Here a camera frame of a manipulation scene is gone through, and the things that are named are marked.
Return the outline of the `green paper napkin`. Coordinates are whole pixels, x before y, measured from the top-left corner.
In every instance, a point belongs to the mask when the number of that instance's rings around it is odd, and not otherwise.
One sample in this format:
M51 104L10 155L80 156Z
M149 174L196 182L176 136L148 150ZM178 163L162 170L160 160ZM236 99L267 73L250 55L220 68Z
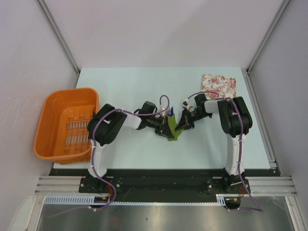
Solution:
M168 124L169 127L171 129L172 134L174 135L174 138L168 138L168 141L177 141L178 137L181 135L181 133L183 132L183 129L180 129L178 131L175 131L176 126L178 125L176 123L176 117L175 115L169 116L168 117Z

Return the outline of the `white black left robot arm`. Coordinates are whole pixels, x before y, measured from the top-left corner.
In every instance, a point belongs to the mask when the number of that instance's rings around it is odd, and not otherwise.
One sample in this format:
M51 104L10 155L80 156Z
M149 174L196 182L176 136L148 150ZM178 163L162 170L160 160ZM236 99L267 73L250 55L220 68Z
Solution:
M88 139L92 145L88 171L93 176L89 186L95 192L102 192L106 188L106 180L102 178L107 172L103 151L115 140L122 127L135 130L150 127L159 136L175 138L168 122L168 109L165 106L158 112L154 103L146 101L140 109L129 112L107 103L93 116L87 126Z

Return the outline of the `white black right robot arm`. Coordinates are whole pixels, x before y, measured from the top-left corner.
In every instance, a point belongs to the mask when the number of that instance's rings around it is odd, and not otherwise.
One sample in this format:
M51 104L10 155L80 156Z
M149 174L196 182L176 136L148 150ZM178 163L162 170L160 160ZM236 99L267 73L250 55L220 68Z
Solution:
M189 99L185 100L175 131L194 128L195 121L219 115L222 130L227 136L227 160L219 186L225 192L233 193L240 186L245 187L244 142L253 120L243 97L209 100L205 94L205 91L193 94L196 103L193 111L188 106Z

